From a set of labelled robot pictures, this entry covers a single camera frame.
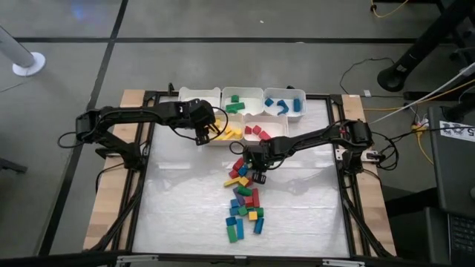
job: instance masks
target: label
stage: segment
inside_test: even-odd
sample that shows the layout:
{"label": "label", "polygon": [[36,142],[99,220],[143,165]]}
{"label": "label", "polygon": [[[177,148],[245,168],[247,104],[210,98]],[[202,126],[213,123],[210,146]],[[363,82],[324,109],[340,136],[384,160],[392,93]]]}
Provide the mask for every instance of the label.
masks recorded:
{"label": "label", "polygon": [[[471,125],[463,125],[456,122],[439,121],[440,128],[455,128],[455,127],[473,127]],[[475,142],[475,128],[461,128],[461,129],[442,129],[441,136],[446,136],[455,139]]]}

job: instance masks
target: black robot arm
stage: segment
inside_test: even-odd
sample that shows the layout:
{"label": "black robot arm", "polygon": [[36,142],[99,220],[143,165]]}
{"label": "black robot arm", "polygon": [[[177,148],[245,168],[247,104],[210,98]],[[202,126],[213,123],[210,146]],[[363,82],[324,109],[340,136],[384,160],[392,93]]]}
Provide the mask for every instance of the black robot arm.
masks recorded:
{"label": "black robot arm", "polygon": [[362,172],[361,154],[373,145],[371,130],[367,123],[362,121],[345,120],[340,124],[305,133],[299,136],[278,136],[259,145],[244,147],[243,158],[255,172],[252,179],[260,184],[266,182],[265,172],[278,168],[284,159],[295,152],[313,148],[319,145],[336,144],[347,150],[343,153],[343,169],[350,173]]}
{"label": "black robot arm", "polygon": [[193,99],[187,102],[162,102],[153,107],[105,107],[87,111],[76,118],[76,139],[83,143],[99,143],[105,147],[96,149],[100,156],[105,158],[107,154],[120,154],[125,168],[138,170],[143,167],[140,146],[124,142],[108,131],[116,124],[137,122],[155,122],[171,129],[194,129],[196,145],[210,141],[208,127],[219,131],[214,126],[213,107],[207,101]]}

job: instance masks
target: gray floor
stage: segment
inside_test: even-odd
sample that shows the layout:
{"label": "gray floor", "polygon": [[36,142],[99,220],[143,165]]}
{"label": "gray floor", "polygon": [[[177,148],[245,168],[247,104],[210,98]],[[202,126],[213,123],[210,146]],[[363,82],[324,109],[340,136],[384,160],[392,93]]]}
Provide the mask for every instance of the gray floor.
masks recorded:
{"label": "gray floor", "polygon": [[[0,0],[0,25],[15,37],[111,36],[120,0]],[[369,0],[134,0],[129,1],[118,37],[301,37],[416,38],[438,16],[433,5],[409,4],[394,16],[377,19]],[[394,4],[380,4],[378,11]],[[338,81],[352,63],[368,57],[398,59],[408,44],[284,43],[116,43],[103,83],[98,78],[106,43],[26,43],[46,55],[47,67],[30,79],[15,77],[11,63],[0,61],[1,88],[26,81],[0,94],[0,156],[28,166],[25,175],[0,172],[0,257],[37,252],[70,156],[56,138],[74,128],[95,83],[97,107],[118,105],[125,89],[285,87],[308,93],[342,93]],[[453,45],[439,46],[407,80],[404,90],[433,90],[463,64],[451,62]],[[389,62],[368,62],[348,73],[345,88],[354,94],[393,98],[364,99],[364,106],[400,106],[402,92],[388,93],[377,82]],[[419,108],[420,116],[427,105]],[[373,120],[381,112],[366,112]],[[410,130],[413,114],[400,113],[373,130],[393,136]],[[423,136],[430,152],[429,138]],[[399,167],[381,171],[387,198],[393,192],[434,186],[432,166],[411,136],[398,145]],[[82,149],[71,192],[52,253],[77,252],[94,204],[94,178],[103,161],[94,145]],[[418,162],[417,169],[410,169]]]}

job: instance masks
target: white mat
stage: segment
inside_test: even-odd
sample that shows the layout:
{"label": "white mat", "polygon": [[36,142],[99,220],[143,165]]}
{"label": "white mat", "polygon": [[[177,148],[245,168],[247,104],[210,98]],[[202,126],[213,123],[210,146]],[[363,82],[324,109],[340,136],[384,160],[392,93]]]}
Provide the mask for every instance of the white mat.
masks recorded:
{"label": "white mat", "polygon": [[[174,101],[163,98],[162,101]],[[307,115],[289,123],[290,136],[328,126],[324,101],[309,100]],[[181,131],[193,136],[193,131]],[[259,188],[265,223],[229,243],[232,188],[224,188],[238,156],[227,147],[197,147],[157,126],[137,221],[134,252],[279,257],[349,257],[332,146],[297,152]]]}

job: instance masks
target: wooden board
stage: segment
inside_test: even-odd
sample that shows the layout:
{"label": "wooden board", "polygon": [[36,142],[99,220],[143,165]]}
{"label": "wooden board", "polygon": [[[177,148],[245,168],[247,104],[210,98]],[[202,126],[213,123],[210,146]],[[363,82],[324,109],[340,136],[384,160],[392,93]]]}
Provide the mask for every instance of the wooden board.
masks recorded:
{"label": "wooden board", "polygon": [[[138,107],[143,103],[144,90],[125,90],[122,97],[121,107]],[[347,119],[364,120],[363,107],[359,97],[343,96],[344,112]],[[145,140],[148,125],[145,125],[142,140]],[[137,124],[116,125],[114,134],[126,142],[133,142]],[[105,161],[104,168],[121,163],[120,157],[108,158]],[[364,167],[370,171],[376,172],[376,167],[371,164],[364,164]],[[117,218],[119,213],[120,200],[125,187],[125,177],[127,170],[122,166],[108,171],[102,175],[99,184],[99,191],[94,203],[91,221],[89,222],[88,232],[85,237],[84,248],[90,248],[99,241],[100,237],[111,227],[111,224]],[[389,220],[386,215],[384,199],[381,192],[379,181],[370,174],[359,174],[358,185],[363,206],[364,218],[371,231],[376,235],[383,246],[391,253],[396,255],[393,244],[393,237],[390,231]],[[128,229],[129,221],[124,224],[124,229]],[[361,242],[357,226],[353,223],[355,233],[356,250],[360,254]],[[119,242],[119,248],[125,248],[127,231],[122,231]]]}

